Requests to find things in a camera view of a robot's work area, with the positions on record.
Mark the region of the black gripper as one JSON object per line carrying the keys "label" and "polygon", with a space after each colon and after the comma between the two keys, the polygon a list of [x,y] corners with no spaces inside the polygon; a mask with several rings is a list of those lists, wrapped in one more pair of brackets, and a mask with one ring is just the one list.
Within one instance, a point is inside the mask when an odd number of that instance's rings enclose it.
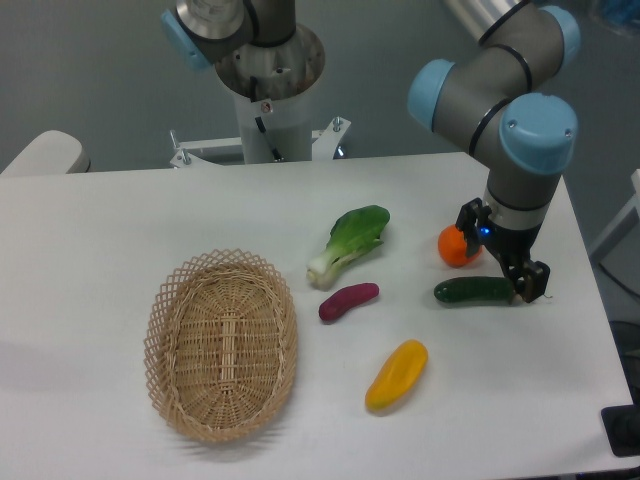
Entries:
{"label": "black gripper", "polygon": [[472,257],[483,245],[500,264],[502,273],[526,303],[546,292],[550,268],[530,258],[530,250],[541,229],[540,225],[524,230],[508,229],[488,221],[491,208],[480,198],[464,204],[455,228],[465,241],[465,256]]}

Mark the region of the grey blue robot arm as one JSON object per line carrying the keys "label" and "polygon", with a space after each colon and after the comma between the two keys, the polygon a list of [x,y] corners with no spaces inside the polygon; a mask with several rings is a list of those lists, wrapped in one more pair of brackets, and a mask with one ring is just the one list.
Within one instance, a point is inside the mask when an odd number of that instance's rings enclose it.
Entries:
{"label": "grey blue robot arm", "polygon": [[[456,226],[467,253],[486,249],[531,302],[544,294],[550,270],[530,250],[578,132],[573,109],[538,87],[575,57],[579,27],[567,11],[529,1],[452,1],[449,9],[480,54],[464,65],[426,64],[407,108],[488,169],[483,197],[461,208]],[[297,21],[293,2],[178,1],[161,24],[192,68],[214,68],[233,94],[246,163],[334,154],[329,135],[313,138],[305,105],[323,73],[324,48]]]}

